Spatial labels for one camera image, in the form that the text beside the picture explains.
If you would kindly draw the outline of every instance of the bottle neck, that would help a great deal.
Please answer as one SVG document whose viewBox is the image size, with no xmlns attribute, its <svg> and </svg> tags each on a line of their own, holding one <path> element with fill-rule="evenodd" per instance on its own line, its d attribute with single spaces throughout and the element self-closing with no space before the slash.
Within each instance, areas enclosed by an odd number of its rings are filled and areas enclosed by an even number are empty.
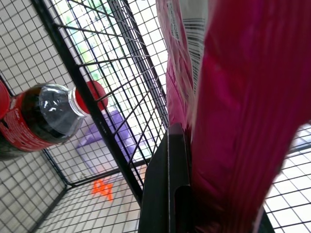
<svg viewBox="0 0 311 233">
<path fill-rule="evenodd" d="M 85 111 L 83 111 L 80 106 L 78 105 L 77 99 L 76 99 L 76 87 L 74 87 L 72 90 L 69 91 L 69 104 L 72 108 L 72 110 L 77 114 L 79 117 L 88 117 L 89 114 L 87 114 Z"/>
</svg>

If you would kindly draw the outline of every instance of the red bottle cap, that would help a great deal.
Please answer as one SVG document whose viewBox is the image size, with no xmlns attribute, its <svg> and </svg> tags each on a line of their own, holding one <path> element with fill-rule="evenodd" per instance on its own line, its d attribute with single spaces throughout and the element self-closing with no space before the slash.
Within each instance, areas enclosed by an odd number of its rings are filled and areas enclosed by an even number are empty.
<svg viewBox="0 0 311 233">
<path fill-rule="evenodd" d="M 0 81 L 0 120 L 4 118 L 10 107 L 10 94 L 5 85 Z"/>
<path fill-rule="evenodd" d="M 91 91 L 91 93 L 92 93 L 92 95 L 93 95 L 95 100 L 97 100 L 100 97 L 103 97 L 103 96 L 106 95 L 103 86 L 99 82 L 97 82 L 97 81 L 89 81 L 89 82 L 87 82 L 87 86 L 88 86 L 89 90 Z M 89 114 L 89 110 L 88 110 L 86 104 L 84 103 L 84 101 L 83 101 L 82 97 L 80 96 L 80 93 L 78 92 L 77 89 L 76 89 L 75 95 L 76 95 L 77 103 L 80 106 L 80 108 L 84 112 Z M 98 102 L 98 107 L 99 107 L 100 110 L 105 109 L 107 107 L 107 105 L 108 105 L 108 98 L 107 97 L 105 99 L 103 99 L 101 102 Z"/>
</svg>

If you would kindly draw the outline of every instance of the coca-cola bottle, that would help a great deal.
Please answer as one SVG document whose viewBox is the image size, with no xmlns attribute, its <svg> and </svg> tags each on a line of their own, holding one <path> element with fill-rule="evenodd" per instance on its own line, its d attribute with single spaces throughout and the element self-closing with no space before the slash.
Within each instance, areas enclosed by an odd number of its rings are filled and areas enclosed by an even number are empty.
<svg viewBox="0 0 311 233">
<path fill-rule="evenodd" d="M 105 95 L 100 83 L 91 81 L 87 85 L 95 99 Z M 89 116 L 76 88 L 69 90 L 57 84 L 38 84 L 10 98 L 0 82 L 0 99 L 0 160 L 64 143 Z M 98 104 L 101 110 L 108 100 L 102 102 Z"/>
</svg>

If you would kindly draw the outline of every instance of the orange tag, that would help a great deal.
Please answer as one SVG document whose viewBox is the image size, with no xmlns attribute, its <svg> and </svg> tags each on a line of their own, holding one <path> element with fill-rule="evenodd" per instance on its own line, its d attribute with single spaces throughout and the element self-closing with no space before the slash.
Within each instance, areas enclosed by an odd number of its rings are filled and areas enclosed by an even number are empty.
<svg viewBox="0 0 311 233">
<path fill-rule="evenodd" d="M 94 181 L 94 186 L 93 186 L 93 194 L 100 193 L 103 196 L 107 196 L 109 201 L 113 200 L 112 197 L 112 186 L 113 184 L 104 184 L 102 180 L 96 180 Z"/>
</svg>

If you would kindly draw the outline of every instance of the red label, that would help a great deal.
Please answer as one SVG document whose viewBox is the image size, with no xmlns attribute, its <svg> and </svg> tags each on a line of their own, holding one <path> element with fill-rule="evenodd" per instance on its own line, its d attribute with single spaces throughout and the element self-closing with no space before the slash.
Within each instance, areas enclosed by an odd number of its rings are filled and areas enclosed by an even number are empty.
<svg viewBox="0 0 311 233">
<path fill-rule="evenodd" d="M 23 96 L 22 93 L 12 98 L 10 109 L 0 122 L 1 133 L 14 147 L 27 152 L 52 146 L 52 143 L 38 138 L 28 128 L 20 110 Z"/>
</svg>

